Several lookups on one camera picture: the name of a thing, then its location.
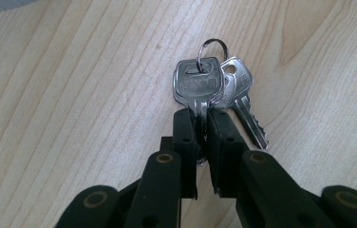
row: screw hole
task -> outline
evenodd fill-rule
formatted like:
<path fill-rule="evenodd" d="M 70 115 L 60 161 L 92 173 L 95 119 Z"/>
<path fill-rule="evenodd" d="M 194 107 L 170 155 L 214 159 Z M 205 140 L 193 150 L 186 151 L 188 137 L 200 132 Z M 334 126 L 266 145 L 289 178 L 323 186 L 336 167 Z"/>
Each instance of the screw hole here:
<path fill-rule="evenodd" d="M 250 160 L 253 162 L 256 162 L 256 163 L 264 163 L 268 159 L 267 159 L 267 157 L 265 157 L 264 155 L 261 155 L 261 154 L 252 154 L 250 156 Z"/>
<path fill-rule="evenodd" d="M 346 191 L 339 191 L 335 193 L 335 198 L 345 206 L 357 209 L 356 195 Z"/>
<path fill-rule="evenodd" d="M 159 154 L 156 156 L 156 161 L 158 161 L 159 163 L 168 163 L 171 162 L 172 160 L 173 160 L 173 156 L 169 154 Z"/>
<path fill-rule="evenodd" d="M 84 199 L 84 206 L 86 208 L 96 208 L 107 201 L 108 195 L 104 191 L 96 191 Z"/>
<path fill-rule="evenodd" d="M 142 219 L 142 227 L 152 228 L 159 224 L 159 220 L 156 216 L 147 216 Z"/>

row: key head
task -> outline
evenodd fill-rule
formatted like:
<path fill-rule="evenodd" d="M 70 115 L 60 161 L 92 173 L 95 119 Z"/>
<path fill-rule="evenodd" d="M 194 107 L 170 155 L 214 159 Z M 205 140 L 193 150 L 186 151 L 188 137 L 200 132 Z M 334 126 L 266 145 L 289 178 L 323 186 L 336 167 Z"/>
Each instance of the key head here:
<path fill-rule="evenodd" d="M 198 72 L 197 61 L 183 60 L 178 63 L 174 79 L 177 94 L 187 102 L 197 98 L 210 102 L 223 88 L 223 73 L 215 57 L 201 59 L 203 72 Z"/>
<path fill-rule="evenodd" d="M 232 73 L 224 73 L 225 87 L 223 89 L 223 97 L 220 100 L 213 99 L 212 106 L 215 108 L 229 108 L 235 97 L 235 77 Z"/>
<path fill-rule="evenodd" d="M 235 98 L 247 96 L 253 85 L 253 76 L 246 65 L 237 57 L 232 57 L 221 65 L 225 73 L 232 73 L 235 77 Z"/>

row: wooden table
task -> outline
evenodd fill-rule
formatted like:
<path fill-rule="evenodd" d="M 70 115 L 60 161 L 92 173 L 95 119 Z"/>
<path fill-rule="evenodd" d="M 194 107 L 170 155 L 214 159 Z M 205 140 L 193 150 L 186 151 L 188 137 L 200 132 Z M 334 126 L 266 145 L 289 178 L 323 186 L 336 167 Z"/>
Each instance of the wooden table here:
<path fill-rule="evenodd" d="M 315 194 L 357 189 L 357 1 L 38 0 L 0 12 L 0 227 L 52 227 L 87 187 L 137 180 L 182 108 L 177 62 L 213 37 L 254 76 L 269 153 Z M 198 191 L 182 227 L 241 226 L 207 164 Z"/>

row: key hole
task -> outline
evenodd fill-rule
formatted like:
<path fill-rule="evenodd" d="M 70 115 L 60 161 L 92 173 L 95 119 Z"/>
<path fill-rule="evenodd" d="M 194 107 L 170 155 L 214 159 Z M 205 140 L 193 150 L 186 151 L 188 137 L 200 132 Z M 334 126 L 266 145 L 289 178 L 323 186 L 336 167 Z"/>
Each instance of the key hole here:
<path fill-rule="evenodd" d="M 225 73 L 232 73 L 234 74 L 236 72 L 235 65 L 227 65 L 224 69 Z"/>

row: black object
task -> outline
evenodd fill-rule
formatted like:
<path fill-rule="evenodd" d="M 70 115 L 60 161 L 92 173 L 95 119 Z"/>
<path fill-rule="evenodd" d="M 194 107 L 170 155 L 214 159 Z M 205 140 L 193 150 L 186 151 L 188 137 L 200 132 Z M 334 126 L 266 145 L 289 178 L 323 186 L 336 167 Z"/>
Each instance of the black object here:
<path fill-rule="evenodd" d="M 162 137 L 142 178 L 121 192 L 107 186 L 82 191 L 57 228 L 179 227 L 180 200 L 197 198 L 197 157 L 207 151 L 212 184 L 222 198 L 236 198 L 244 227 L 357 227 L 357 191 L 302 189 L 271 155 L 250 151 L 229 115 L 208 113 L 208 143 L 200 148 L 188 109 L 175 113 L 173 137 Z"/>

